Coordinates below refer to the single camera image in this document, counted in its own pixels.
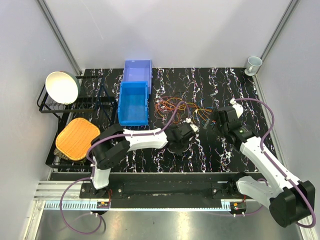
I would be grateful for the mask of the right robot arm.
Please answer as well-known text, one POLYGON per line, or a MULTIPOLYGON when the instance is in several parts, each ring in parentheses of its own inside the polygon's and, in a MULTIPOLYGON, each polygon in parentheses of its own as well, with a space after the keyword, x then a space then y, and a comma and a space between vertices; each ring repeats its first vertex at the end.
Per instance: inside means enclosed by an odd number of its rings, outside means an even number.
POLYGON ((228 195, 239 198, 246 195, 269 209, 275 222, 285 228, 298 224, 314 212, 316 189, 310 181, 302 182, 287 170, 264 146, 254 128, 243 124, 240 117, 244 109, 239 104, 213 110, 205 127, 233 145, 262 173, 266 183, 260 183, 241 172, 227 185, 228 195))

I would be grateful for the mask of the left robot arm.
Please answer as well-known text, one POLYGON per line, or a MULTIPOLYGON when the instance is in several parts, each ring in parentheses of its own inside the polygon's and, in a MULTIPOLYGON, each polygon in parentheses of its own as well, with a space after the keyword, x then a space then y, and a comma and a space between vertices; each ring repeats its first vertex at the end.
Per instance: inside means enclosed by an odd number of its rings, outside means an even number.
POLYGON ((91 141, 87 159, 92 157, 92 185, 90 192, 97 198, 108 193, 111 169, 120 164, 128 152, 142 149, 167 148, 182 155, 199 132, 192 122, 170 125, 154 130, 128 130, 114 124, 91 141))

